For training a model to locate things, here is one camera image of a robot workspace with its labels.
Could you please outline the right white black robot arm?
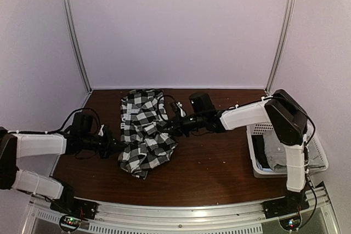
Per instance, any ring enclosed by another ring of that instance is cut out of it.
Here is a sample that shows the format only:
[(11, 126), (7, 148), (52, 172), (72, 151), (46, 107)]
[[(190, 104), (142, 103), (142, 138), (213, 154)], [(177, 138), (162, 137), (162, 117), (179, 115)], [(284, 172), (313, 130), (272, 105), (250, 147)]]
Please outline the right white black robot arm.
[(184, 115), (182, 107), (173, 102), (175, 116), (165, 121), (162, 132), (172, 136), (189, 136), (191, 132), (205, 128), (211, 133), (225, 133), (248, 125), (270, 123), (278, 141), (285, 149), (287, 166), (287, 195), (281, 208), (294, 212), (304, 199), (308, 171), (308, 115), (283, 89), (260, 100), (236, 105), (225, 110), (216, 109), (207, 93), (195, 93), (189, 97), (193, 113)]

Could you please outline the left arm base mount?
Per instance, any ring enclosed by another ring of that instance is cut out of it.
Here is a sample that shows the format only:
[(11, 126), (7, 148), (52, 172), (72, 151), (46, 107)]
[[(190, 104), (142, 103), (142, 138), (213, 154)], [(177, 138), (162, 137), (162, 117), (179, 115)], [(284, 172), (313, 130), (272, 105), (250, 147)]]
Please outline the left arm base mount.
[(93, 220), (98, 204), (79, 198), (60, 198), (50, 200), (50, 209), (62, 214), (68, 214), (79, 219)]

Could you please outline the black white plaid shirt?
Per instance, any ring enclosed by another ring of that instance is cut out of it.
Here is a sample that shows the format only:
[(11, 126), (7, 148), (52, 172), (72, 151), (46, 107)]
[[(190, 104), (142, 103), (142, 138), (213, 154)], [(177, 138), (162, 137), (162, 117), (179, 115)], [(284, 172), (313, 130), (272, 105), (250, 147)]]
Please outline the black white plaid shirt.
[(145, 180), (148, 172), (170, 161), (178, 143), (161, 132), (168, 115), (162, 90), (132, 90), (121, 99), (121, 141), (126, 144), (118, 157), (120, 168)]

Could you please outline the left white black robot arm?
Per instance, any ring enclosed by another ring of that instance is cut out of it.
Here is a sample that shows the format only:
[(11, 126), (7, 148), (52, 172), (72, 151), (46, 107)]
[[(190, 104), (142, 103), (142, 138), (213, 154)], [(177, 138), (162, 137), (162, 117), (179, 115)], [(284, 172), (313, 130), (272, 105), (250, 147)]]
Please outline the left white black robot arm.
[(18, 168), (22, 157), (41, 155), (77, 155), (92, 151), (102, 159), (120, 153), (126, 144), (117, 140), (108, 126), (102, 125), (97, 115), (74, 112), (72, 124), (58, 130), (34, 132), (1, 128), (1, 189), (28, 192), (47, 198), (74, 214), (79, 209), (74, 189), (53, 178)]

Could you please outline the white plastic laundry basket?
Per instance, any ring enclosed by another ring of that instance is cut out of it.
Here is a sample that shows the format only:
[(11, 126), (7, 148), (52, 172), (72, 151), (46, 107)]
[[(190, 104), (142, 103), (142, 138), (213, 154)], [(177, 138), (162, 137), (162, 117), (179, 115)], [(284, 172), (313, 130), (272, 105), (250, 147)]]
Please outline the white plastic laundry basket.
[[(259, 167), (257, 166), (257, 162), (254, 156), (254, 150), (253, 150), (253, 143), (252, 143), (252, 139), (251, 136), (252, 135), (263, 135), (263, 133), (267, 130), (273, 130), (273, 126), (271, 123), (259, 123), (259, 124), (255, 124), (255, 125), (249, 125), (247, 126), (247, 140), (248, 140), (248, 146), (249, 146), (249, 152), (250, 152), (250, 158), (252, 161), (252, 170), (253, 170), (253, 175), (256, 178), (284, 178), (287, 176), (287, 171), (286, 173), (277, 173), (277, 172), (273, 172), (271, 169), (259, 169)], [(312, 134), (313, 132), (313, 127), (312, 125), (308, 125), (308, 138), (311, 138), (311, 141), (314, 139), (317, 146), (320, 146), (322, 148), (322, 156), (326, 157), (326, 153), (324, 151), (324, 148), (319, 140), (319, 137), (317, 134)], [(311, 174), (315, 174), (318, 173), (317, 171), (313, 171), (312, 169), (309, 169)]]

